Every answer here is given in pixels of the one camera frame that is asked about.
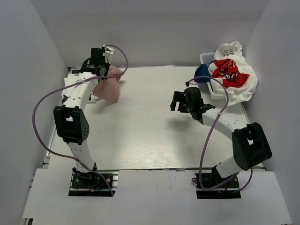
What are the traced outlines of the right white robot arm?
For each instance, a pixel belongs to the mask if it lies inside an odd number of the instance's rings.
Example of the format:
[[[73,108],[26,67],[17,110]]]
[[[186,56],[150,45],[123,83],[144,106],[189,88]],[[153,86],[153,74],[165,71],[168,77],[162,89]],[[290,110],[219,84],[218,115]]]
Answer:
[[[224,186],[229,177],[241,171],[247,171],[272,157],[271,148],[259,123],[246,124],[232,119],[217,111],[215,106],[205,104],[200,90],[190,87],[183,92],[175,91],[170,104],[171,111],[189,113],[203,125],[222,133],[232,141],[233,156],[212,169],[212,183]]]

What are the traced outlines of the pink t shirt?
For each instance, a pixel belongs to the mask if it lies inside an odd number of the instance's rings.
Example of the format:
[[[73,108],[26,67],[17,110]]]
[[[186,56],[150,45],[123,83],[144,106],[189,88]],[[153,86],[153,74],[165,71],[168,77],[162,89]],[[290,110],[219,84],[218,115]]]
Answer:
[[[120,74],[122,71],[111,65],[108,70],[108,79],[100,80],[92,94],[98,100],[105,100],[110,103],[117,103],[120,97]]]

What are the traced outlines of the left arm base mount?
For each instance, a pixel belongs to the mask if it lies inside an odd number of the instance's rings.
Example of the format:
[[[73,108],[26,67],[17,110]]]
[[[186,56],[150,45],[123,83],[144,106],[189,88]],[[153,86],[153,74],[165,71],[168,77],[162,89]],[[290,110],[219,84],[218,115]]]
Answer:
[[[116,192],[119,172],[99,171],[99,173],[103,178],[91,172],[79,172],[74,167],[68,196],[112,197]]]

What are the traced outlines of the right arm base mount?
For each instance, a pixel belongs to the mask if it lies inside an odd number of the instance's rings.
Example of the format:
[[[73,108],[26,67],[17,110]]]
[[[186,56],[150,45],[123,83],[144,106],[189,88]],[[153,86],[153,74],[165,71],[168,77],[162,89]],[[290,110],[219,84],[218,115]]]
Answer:
[[[225,179],[218,180],[211,172],[202,173],[202,184],[204,188],[211,188],[223,182]],[[195,173],[191,182],[196,187],[196,197],[199,200],[214,200],[214,199],[240,199],[239,191],[240,184],[238,178],[235,177],[229,182],[212,190],[204,190],[200,186],[199,173]]]

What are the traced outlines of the blue t shirt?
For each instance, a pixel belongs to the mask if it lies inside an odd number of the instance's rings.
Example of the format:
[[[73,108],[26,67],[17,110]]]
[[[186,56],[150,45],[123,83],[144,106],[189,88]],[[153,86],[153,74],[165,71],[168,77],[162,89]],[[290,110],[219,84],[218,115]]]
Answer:
[[[210,78],[197,78],[199,76],[205,76],[205,77],[210,77],[209,71],[208,71],[208,66],[206,64],[201,64],[195,71],[194,74],[194,81],[196,83],[209,83]]]

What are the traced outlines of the white red print t shirt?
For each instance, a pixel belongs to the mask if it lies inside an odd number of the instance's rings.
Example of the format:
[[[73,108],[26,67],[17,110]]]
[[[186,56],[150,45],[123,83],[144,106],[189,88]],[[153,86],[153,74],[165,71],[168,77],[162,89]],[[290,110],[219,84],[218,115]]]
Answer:
[[[255,93],[258,78],[254,70],[235,56],[228,56],[210,63],[208,71],[212,78],[220,81],[226,88],[229,106],[246,102]]]

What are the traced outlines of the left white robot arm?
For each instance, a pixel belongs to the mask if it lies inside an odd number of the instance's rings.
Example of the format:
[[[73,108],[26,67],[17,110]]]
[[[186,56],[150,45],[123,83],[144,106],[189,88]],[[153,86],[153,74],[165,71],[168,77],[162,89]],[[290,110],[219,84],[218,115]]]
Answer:
[[[96,163],[90,155],[87,138],[90,127],[84,115],[86,104],[93,89],[98,84],[98,77],[107,77],[114,49],[104,45],[92,48],[91,57],[86,59],[76,76],[70,96],[61,105],[54,108],[54,120],[57,134],[70,148],[76,163],[75,173],[83,173],[83,182],[94,187],[99,182]]]

